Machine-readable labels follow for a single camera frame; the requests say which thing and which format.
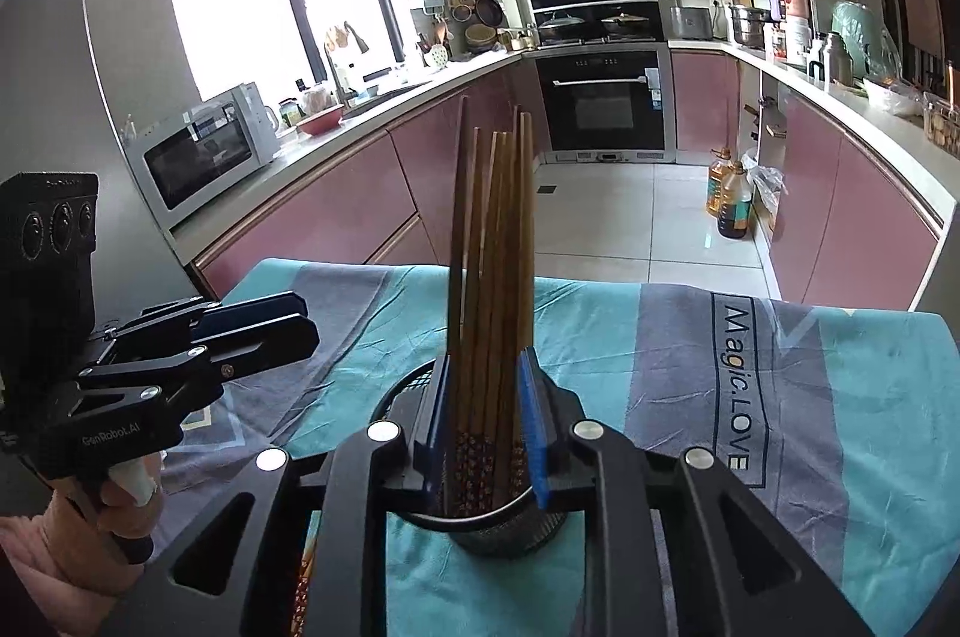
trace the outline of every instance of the white tiled floor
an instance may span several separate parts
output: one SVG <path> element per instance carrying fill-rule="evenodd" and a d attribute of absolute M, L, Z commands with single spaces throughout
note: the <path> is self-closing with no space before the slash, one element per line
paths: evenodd
<path fill-rule="evenodd" d="M 704 211 L 707 169 L 541 165 L 536 273 L 597 282 L 670 282 L 768 296 L 754 243 L 725 239 Z"/>

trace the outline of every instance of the white countertop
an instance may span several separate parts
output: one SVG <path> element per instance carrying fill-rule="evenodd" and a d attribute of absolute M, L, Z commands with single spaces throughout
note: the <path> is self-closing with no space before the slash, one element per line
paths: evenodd
<path fill-rule="evenodd" d="M 834 84 L 811 79 L 796 68 L 727 41 L 669 41 L 673 50 L 725 52 L 760 69 L 803 95 L 875 151 L 949 224 L 960 201 L 960 159 L 928 141 L 923 129 Z"/>
<path fill-rule="evenodd" d="M 234 184 L 175 226 L 172 242 L 176 256 L 186 265 L 250 212 L 333 155 L 376 130 L 387 127 L 393 120 L 424 103 L 443 97 L 520 58 L 520 52 L 488 52 L 467 62 L 449 63 L 435 74 L 427 74 L 424 70 L 423 86 L 371 108 L 358 117 L 347 117 L 336 130 L 318 136 L 301 136 L 296 143 L 281 148 L 272 162 L 241 183 Z"/>

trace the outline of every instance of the oven handle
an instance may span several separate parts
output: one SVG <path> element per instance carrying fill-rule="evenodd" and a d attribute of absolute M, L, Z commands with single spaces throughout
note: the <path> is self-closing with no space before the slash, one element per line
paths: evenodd
<path fill-rule="evenodd" d="M 647 77 L 638 76 L 635 79 L 581 79 L 579 82 L 558 82 L 553 80 L 555 87 L 573 87 L 576 84 L 646 84 Z"/>

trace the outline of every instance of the cooking oil bottle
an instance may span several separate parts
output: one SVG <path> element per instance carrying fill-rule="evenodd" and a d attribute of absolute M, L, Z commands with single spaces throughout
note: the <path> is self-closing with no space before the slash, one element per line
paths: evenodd
<path fill-rule="evenodd" d="M 720 186 L 720 208 L 717 212 L 717 231 L 728 239 L 742 239 L 750 223 L 750 204 L 754 186 L 747 179 L 743 163 L 733 163 L 731 173 Z"/>
<path fill-rule="evenodd" d="M 716 217 L 720 208 L 720 187 L 733 171 L 733 164 L 730 160 L 730 150 L 726 146 L 720 151 L 714 149 L 713 153 L 717 156 L 717 159 L 710 164 L 709 170 L 707 170 L 707 214 Z"/>

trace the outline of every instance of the microwave oven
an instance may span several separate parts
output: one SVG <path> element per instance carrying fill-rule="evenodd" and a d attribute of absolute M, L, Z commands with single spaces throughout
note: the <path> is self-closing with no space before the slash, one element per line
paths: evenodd
<path fill-rule="evenodd" d="M 127 146 L 127 157 L 155 218 L 171 229 L 280 149 L 256 84 L 151 125 Z"/>

